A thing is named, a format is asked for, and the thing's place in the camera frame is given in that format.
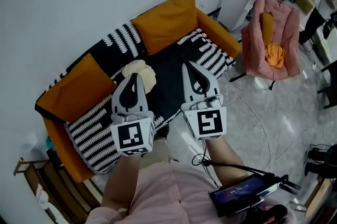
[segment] pink cushion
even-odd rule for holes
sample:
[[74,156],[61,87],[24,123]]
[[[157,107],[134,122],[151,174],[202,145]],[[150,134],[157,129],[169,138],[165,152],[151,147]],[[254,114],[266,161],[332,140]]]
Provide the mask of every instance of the pink cushion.
[[[271,12],[274,17],[272,42],[286,51],[282,68],[270,66],[265,60],[260,15]],[[280,0],[256,0],[255,11],[248,26],[241,30],[246,73],[270,80],[282,80],[300,74],[299,64],[300,13]]]

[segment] electronic device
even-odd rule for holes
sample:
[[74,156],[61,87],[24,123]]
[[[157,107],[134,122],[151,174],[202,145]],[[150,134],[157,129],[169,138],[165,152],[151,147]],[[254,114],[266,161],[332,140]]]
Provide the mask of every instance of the electronic device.
[[148,110],[142,78],[132,73],[112,95],[111,133],[116,150],[122,155],[152,151],[154,114]]
[[204,157],[200,160],[200,164],[205,167],[210,165],[233,167],[254,173],[235,184],[223,186],[219,190],[210,193],[210,197],[219,217],[230,217],[244,210],[255,208],[278,188],[294,195],[297,195],[297,192],[292,188],[298,190],[301,189],[300,186],[288,180],[288,175],[278,177],[270,172],[260,171],[241,165],[216,163],[205,158],[206,156],[204,153]]
[[279,188],[279,182],[253,174],[210,193],[219,217],[232,216],[261,203]]

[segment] wire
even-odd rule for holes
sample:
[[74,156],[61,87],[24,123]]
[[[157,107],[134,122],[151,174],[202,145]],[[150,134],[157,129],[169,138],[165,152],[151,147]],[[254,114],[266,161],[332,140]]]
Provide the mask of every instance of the wire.
[[[310,144],[310,148],[311,149],[315,149],[317,148],[318,146],[326,146],[326,147],[331,147],[331,145],[328,145],[328,144],[323,144],[323,143],[320,143],[320,144]],[[317,148],[318,151],[327,151],[328,149],[320,149],[320,148]]]
[[306,132],[306,130],[304,130],[289,146],[288,146],[288,148],[276,159],[276,160],[273,160],[273,155],[272,155],[272,153],[271,153],[271,149],[270,149],[270,141],[269,141],[269,137],[268,137],[268,135],[267,135],[267,132],[266,132],[266,130],[265,130],[265,127],[264,127],[264,125],[263,125],[263,123],[262,123],[262,121],[261,121],[261,119],[259,118],[259,116],[257,115],[257,113],[254,111],[254,109],[249,105],[249,103],[242,97],[242,95],[237,91],[237,89],[232,85],[232,83],[230,82],[230,80],[229,80],[229,78],[228,78],[228,76],[227,76],[227,74],[226,74],[226,72],[224,72],[225,73],[225,75],[226,75],[226,78],[227,78],[227,80],[228,80],[228,82],[229,82],[229,84],[230,84],[230,86],[232,87],[232,88],[234,88],[234,90],[237,92],[237,94],[239,95],[239,97],[249,106],[249,108],[252,110],[252,112],[255,114],[255,116],[257,117],[257,119],[259,120],[259,122],[261,123],[261,126],[262,126],[262,128],[263,128],[263,131],[264,131],[264,134],[265,134],[265,136],[267,137],[267,141],[268,141],[268,147],[269,147],[269,156],[270,156],[270,160],[269,160],[269,162],[268,162],[268,164],[265,166],[265,168],[263,169],[263,171],[268,167],[268,165],[269,165],[269,172],[271,172],[271,169],[272,169],[272,163],[273,162],[276,162],[277,160],[279,160],[280,159],[280,157],[282,157],[285,153],[287,153],[287,151],[291,148],[291,146]]
[[264,128],[264,125],[263,125],[263,123],[262,123],[262,121],[261,121],[261,119],[260,119],[260,117],[257,115],[257,113],[254,111],[254,109],[249,105],[249,103],[242,97],[242,95],[237,91],[237,89],[232,85],[232,83],[230,82],[230,79],[228,79],[228,76],[227,76],[227,74],[226,74],[226,72],[224,72],[225,73],[225,75],[226,75],[226,78],[227,78],[227,80],[228,80],[228,82],[229,82],[229,84],[230,84],[230,86],[232,87],[232,88],[234,88],[234,90],[237,92],[237,94],[239,95],[239,97],[248,105],[248,107],[252,110],[252,112],[255,114],[255,116],[257,117],[257,119],[259,120],[259,122],[261,123],[261,126],[262,126],[262,128],[263,128],[263,131],[264,131],[264,134],[265,134],[265,136],[266,136],[266,138],[267,138],[267,141],[268,141],[268,147],[269,147],[269,157],[270,157],[270,160],[269,160],[269,163],[266,165],[266,167],[263,169],[263,171],[268,167],[268,165],[270,164],[270,166],[269,166],[269,172],[271,171],[271,163],[272,163],[272,161],[273,161],[273,155],[272,155],[272,151],[271,151],[271,149],[270,149],[270,141],[269,141],[269,137],[268,137],[268,135],[267,135],[267,132],[266,132],[266,130],[265,130],[265,128]]
[[304,51],[304,50],[302,50],[301,48],[299,48],[299,49],[300,49],[301,52],[305,53],[305,55],[309,58],[309,60],[310,60],[312,63],[316,64],[316,62],[313,61],[313,60],[308,56],[307,51]]
[[[193,166],[199,166],[199,165],[202,165],[202,161],[203,160],[210,160],[210,158],[206,155],[206,144],[205,144],[205,142],[203,141],[202,142],[202,148],[203,148],[203,150],[204,150],[204,152],[202,153],[202,154],[197,154],[197,155],[195,155],[194,157],[193,157],[193,159],[192,159],[192,165]],[[197,158],[197,157],[199,157],[199,156],[202,156],[202,159],[201,160],[199,160],[199,162],[197,163],[197,164],[194,164],[194,159],[195,158]],[[204,168],[204,170],[205,170],[205,173],[212,179],[212,181],[213,181],[213,183],[216,185],[216,187],[217,188],[219,188],[219,186],[218,186],[218,184],[215,182],[215,180],[213,179],[213,177],[211,176],[211,174],[210,174],[210,171],[208,170],[208,167],[205,167],[204,165],[202,165],[202,167]]]
[[318,6],[318,9],[317,9],[317,11],[319,11],[319,9],[321,7],[322,0],[317,0],[317,1],[320,1],[320,5]]
[[309,50],[309,51],[307,51],[306,48],[305,48],[304,46],[303,46],[304,50],[302,50],[300,47],[299,47],[299,49],[300,49],[302,52],[310,53],[310,52],[315,48],[316,45],[317,45],[317,43],[312,44],[312,49]]

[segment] black stand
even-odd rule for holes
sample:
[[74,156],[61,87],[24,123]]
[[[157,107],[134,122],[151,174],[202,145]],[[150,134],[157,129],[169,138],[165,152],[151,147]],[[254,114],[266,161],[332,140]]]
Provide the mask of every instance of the black stand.
[[243,76],[246,76],[246,75],[247,75],[246,73],[243,73],[243,74],[239,75],[238,77],[232,78],[232,79],[230,79],[230,83],[235,82],[236,80],[238,80],[238,79],[240,79],[240,78],[242,78]]
[[270,90],[273,90],[274,83],[275,83],[275,81],[273,81],[273,82],[272,82],[272,85],[269,86],[269,89],[270,89]]
[[320,93],[326,94],[330,104],[324,106],[324,108],[328,109],[337,105],[337,61],[323,68],[322,72],[326,70],[329,70],[331,74],[331,84],[328,87],[319,90],[317,94]]

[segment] black cable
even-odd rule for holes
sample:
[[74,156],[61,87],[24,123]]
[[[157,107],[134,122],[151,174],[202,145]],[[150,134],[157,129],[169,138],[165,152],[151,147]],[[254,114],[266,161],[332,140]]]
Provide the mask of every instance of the black cable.
[[308,56],[308,54],[306,53],[306,51],[302,50],[301,48],[299,48],[299,49],[300,49],[301,52],[305,53],[305,55],[309,58],[309,60],[310,60],[311,62],[313,62],[314,64],[316,64],[315,61],[313,61],[313,60]]
[[[199,165],[202,164],[202,161],[204,161],[204,160],[210,160],[210,158],[209,158],[208,156],[206,156],[206,149],[207,149],[207,148],[206,148],[206,144],[205,144],[204,141],[202,142],[202,147],[203,147],[204,152],[203,152],[202,154],[197,154],[197,155],[194,156],[194,158],[192,159],[192,165],[193,165],[193,166],[199,166]],[[194,162],[193,162],[194,159],[195,159],[196,157],[199,157],[200,155],[202,155],[202,159],[199,160],[199,162],[198,162],[197,164],[194,164]],[[213,183],[216,185],[216,187],[219,188],[218,184],[215,182],[215,180],[214,180],[213,177],[211,176],[210,171],[208,170],[208,168],[205,167],[204,165],[202,165],[202,167],[203,167],[205,173],[212,179],[212,181],[213,181]]]
[[[245,170],[245,171],[253,172],[253,173],[270,174],[269,172],[260,171],[258,169],[254,169],[254,168],[250,168],[250,167],[246,167],[246,166],[242,166],[242,165],[215,163],[215,162],[211,161],[211,159],[208,156],[206,156],[206,144],[205,144],[204,141],[203,141],[203,150],[204,150],[204,152],[202,154],[197,154],[192,159],[192,165],[193,166],[202,165],[202,166],[206,166],[206,168],[210,165],[212,165],[212,166],[222,166],[222,167],[232,167],[232,168],[237,168],[237,169],[240,169],[240,170]],[[199,162],[197,164],[195,164],[193,162],[194,159],[196,157],[199,157],[200,155],[202,155],[202,159],[199,160]]]
[[320,7],[321,7],[321,3],[322,3],[322,1],[320,1],[320,5],[318,6],[318,9],[317,9],[317,11],[320,9]]
[[307,51],[306,48],[303,46],[304,50],[302,50],[301,48],[299,48],[302,52],[307,52],[307,53],[310,53],[314,48],[315,46],[317,45],[317,43],[314,43],[312,44],[312,49]]
[[[327,145],[327,144],[323,144],[323,143],[320,143],[320,144],[310,144],[310,148],[311,149],[314,149],[314,148],[317,148],[317,146],[326,146],[326,147],[331,147],[331,145]],[[319,151],[327,151],[328,149],[320,149],[320,148],[317,148]]]

